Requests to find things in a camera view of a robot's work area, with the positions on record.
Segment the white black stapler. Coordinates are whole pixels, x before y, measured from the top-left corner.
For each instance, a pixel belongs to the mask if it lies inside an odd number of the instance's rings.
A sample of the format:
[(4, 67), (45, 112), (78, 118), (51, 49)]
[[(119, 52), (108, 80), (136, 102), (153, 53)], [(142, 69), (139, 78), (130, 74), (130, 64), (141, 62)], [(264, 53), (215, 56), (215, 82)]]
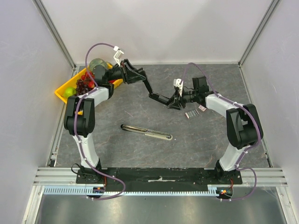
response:
[(121, 125), (121, 129), (124, 131), (134, 132), (134, 133), (140, 133), (149, 137), (158, 138), (162, 140), (172, 140), (173, 136), (170, 133), (164, 133), (159, 131), (154, 131), (147, 128), (141, 128), (136, 126), (130, 126), (130, 125)]

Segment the red white staple box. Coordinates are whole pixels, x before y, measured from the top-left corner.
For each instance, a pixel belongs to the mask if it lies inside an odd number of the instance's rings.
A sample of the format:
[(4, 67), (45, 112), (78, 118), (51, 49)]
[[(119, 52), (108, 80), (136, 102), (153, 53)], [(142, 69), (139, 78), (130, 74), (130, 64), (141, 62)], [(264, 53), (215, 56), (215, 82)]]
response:
[(206, 108), (205, 108), (204, 106), (202, 106), (202, 105), (199, 105), (199, 109), (200, 109), (202, 112), (204, 112), (204, 111), (206, 110)]

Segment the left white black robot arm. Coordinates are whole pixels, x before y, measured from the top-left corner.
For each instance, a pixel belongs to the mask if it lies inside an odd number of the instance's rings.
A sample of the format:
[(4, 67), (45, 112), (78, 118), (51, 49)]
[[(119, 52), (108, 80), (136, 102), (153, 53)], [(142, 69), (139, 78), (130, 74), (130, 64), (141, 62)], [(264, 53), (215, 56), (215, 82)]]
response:
[(100, 63), (89, 66), (89, 69), (96, 86), (81, 96), (69, 97), (64, 116), (64, 127), (75, 140), (81, 158), (76, 183), (99, 183), (104, 179), (94, 147), (93, 131), (95, 107), (110, 99), (114, 93), (114, 85), (109, 81), (122, 79), (132, 84), (146, 80), (144, 69), (135, 68), (127, 59), (110, 69)]

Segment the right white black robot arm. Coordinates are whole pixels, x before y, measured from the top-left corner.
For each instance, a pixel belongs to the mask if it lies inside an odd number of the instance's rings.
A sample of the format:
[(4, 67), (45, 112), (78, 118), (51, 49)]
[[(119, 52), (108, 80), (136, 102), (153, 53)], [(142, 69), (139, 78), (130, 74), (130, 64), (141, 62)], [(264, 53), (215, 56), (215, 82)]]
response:
[(263, 130), (259, 116), (253, 104), (233, 102), (209, 88), (206, 77), (193, 78), (192, 81), (193, 89), (189, 91), (184, 91), (182, 79), (173, 81), (175, 92), (169, 100), (168, 108), (180, 110), (187, 103), (196, 102), (226, 119), (229, 144), (214, 168), (215, 180), (223, 184), (238, 171), (245, 154), (261, 141)]

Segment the green melon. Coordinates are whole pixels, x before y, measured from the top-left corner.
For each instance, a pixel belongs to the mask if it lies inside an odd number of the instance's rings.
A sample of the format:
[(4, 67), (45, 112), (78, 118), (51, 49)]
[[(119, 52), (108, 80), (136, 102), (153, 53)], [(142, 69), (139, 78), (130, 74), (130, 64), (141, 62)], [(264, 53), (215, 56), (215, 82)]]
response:
[(98, 66), (98, 65), (101, 65), (103, 66), (105, 69), (108, 69), (108, 64), (106, 61), (104, 61), (103, 59), (101, 58), (95, 58), (93, 60), (90, 61), (89, 63), (89, 70), (90, 71), (93, 71), (93, 69)]

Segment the red peach cluster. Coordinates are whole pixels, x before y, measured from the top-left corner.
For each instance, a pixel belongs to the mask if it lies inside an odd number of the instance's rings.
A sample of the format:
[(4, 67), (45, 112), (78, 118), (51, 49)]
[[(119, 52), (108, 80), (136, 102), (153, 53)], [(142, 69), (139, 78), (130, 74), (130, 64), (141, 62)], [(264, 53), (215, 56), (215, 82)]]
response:
[(94, 79), (94, 74), (92, 72), (86, 71), (83, 75), (81, 75), (80, 80), (81, 81), (91, 81)]

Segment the purple grape bunch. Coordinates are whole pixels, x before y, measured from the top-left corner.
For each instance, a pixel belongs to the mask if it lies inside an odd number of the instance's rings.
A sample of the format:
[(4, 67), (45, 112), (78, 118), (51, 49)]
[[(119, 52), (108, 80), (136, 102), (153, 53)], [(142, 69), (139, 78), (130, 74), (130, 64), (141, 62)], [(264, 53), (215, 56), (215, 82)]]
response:
[(84, 95), (91, 91), (95, 87), (95, 84), (92, 80), (77, 80), (76, 82), (76, 95)]

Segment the light green lime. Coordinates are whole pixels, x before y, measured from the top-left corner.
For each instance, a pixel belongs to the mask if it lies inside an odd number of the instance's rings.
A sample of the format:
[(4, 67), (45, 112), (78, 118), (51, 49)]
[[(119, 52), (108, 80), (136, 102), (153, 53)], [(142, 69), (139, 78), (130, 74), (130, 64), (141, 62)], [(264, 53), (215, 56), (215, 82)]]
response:
[(67, 87), (64, 91), (63, 97), (68, 98), (70, 96), (76, 95), (77, 91), (74, 87)]

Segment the yellow plastic tray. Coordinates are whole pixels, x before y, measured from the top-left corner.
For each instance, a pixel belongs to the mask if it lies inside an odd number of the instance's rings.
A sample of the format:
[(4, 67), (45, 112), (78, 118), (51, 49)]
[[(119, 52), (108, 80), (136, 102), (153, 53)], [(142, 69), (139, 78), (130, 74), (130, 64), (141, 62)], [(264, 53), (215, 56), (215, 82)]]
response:
[[(111, 63), (107, 63), (108, 69), (111, 69), (113, 66)], [(76, 88), (76, 82), (77, 80), (84, 75), (86, 72), (85, 66), (80, 66), (79, 71), (72, 76), (70, 80), (65, 82), (63, 85), (61, 85), (59, 88), (55, 90), (55, 95), (59, 97), (65, 104), (67, 103), (67, 98), (64, 97), (64, 93), (67, 88), (72, 87)], [(114, 82), (110, 81), (110, 83), (114, 84), (114, 88), (118, 87), (120, 84), (123, 83), (122, 79), (115, 80)]]

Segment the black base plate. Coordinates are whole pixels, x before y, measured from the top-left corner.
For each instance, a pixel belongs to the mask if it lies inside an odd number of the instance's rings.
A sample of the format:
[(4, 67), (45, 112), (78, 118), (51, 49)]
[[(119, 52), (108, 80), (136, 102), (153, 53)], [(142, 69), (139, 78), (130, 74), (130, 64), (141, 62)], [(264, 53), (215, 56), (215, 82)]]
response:
[(122, 180), (125, 191), (205, 191), (208, 185), (242, 184), (239, 171), (219, 174), (205, 168), (103, 168), (101, 172)]

